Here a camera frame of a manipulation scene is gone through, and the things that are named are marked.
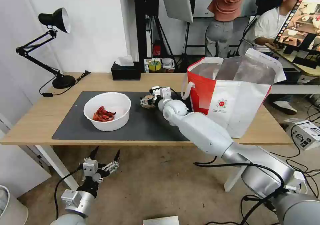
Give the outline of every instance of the man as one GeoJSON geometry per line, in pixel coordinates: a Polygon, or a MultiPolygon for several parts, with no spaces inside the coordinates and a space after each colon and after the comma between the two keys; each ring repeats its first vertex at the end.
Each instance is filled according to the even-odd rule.
{"type": "Polygon", "coordinates": [[[215,54],[221,58],[228,57],[229,40],[233,33],[233,20],[241,14],[243,0],[213,0],[208,10],[214,13],[205,35],[206,57],[215,54]]]}
{"type": "MultiPolygon", "coordinates": [[[[256,22],[245,36],[245,40],[253,44],[255,50],[263,52],[267,55],[271,55],[271,51],[265,45],[271,44],[276,46],[273,42],[277,37],[283,23],[287,19],[288,14],[294,8],[298,0],[282,0],[281,4],[265,12],[256,22]]],[[[239,48],[239,54],[242,56],[248,50],[250,45],[243,42],[239,48]]],[[[299,79],[299,73],[297,75],[286,74],[287,81],[296,83],[299,79]]],[[[272,106],[276,109],[288,114],[294,115],[297,110],[290,105],[292,95],[285,95],[275,98],[272,106]]]]}

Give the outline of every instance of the black desk lamp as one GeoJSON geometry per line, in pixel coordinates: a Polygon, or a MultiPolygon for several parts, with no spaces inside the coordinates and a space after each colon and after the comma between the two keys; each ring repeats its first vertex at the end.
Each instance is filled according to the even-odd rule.
{"type": "Polygon", "coordinates": [[[50,67],[29,55],[29,53],[32,52],[33,50],[37,49],[38,47],[41,47],[42,45],[46,44],[47,42],[50,42],[51,40],[57,37],[57,30],[55,30],[53,26],[56,26],[58,29],[60,29],[65,33],[70,33],[71,26],[70,26],[70,21],[69,21],[67,11],[64,8],[59,8],[53,14],[40,13],[38,18],[43,25],[47,26],[49,31],[47,31],[42,36],[34,39],[33,41],[27,43],[26,45],[22,47],[18,47],[16,49],[16,52],[20,56],[25,57],[31,62],[34,62],[35,64],[38,64],[40,67],[44,68],[45,70],[53,73],[56,76],[56,78],[52,81],[52,85],[54,88],[63,89],[63,88],[71,87],[76,83],[76,79],[74,77],[69,75],[63,75],[60,73],[60,70],[50,67]],[[50,35],[51,38],[49,38],[48,40],[42,43],[33,45],[34,42],[38,41],[39,39],[47,35],[50,35]]]}

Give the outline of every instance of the shopping bag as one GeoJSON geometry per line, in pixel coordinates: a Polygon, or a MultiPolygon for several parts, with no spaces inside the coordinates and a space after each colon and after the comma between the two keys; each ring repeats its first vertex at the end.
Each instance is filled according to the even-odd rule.
{"type": "Polygon", "coordinates": [[[248,49],[242,57],[205,57],[189,66],[181,97],[190,96],[194,112],[207,115],[231,137],[240,138],[268,96],[271,85],[283,80],[286,76],[280,62],[248,49]]]}

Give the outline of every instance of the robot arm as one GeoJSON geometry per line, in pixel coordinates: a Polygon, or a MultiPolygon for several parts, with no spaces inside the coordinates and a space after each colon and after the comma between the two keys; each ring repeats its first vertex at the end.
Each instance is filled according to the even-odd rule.
{"type": "MultiPolygon", "coordinates": [[[[227,131],[202,113],[187,114],[185,104],[180,100],[160,101],[163,116],[179,128],[180,132],[203,152],[218,156],[226,163],[263,165],[278,173],[285,182],[288,192],[270,199],[277,210],[282,225],[315,225],[320,221],[320,200],[310,195],[299,194],[304,177],[291,166],[258,146],[236,143],[227,131]]],[[[241,175],[243,182],[258,196],[264,198],[280,186],[274,173],[258,167],[246,167],[241,175]]]]}
{"type": "Polygon", "coordinates": [[[97,153],[97,148],[81,164],[84,172],[83,185],[77,191],[66,189],[61,196],[68,214],[59,217],[51,225],[86,225],[85,218],[89,216],[91,205],[98,195],[99,184],[119,168],[120,150],[113,162],[106,165],[91,159],[97,153]]]}

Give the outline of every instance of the lamp shade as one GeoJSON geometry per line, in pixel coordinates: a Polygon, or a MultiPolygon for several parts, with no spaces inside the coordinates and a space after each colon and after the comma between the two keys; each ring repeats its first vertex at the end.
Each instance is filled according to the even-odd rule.
{"type": "Polygon", "coordinates": [[[70,33],[71,25],[65,8],[57,9],[53,14],[40,13],[39,21],[46,26],[56,26],[65,33],[70,33]]]}

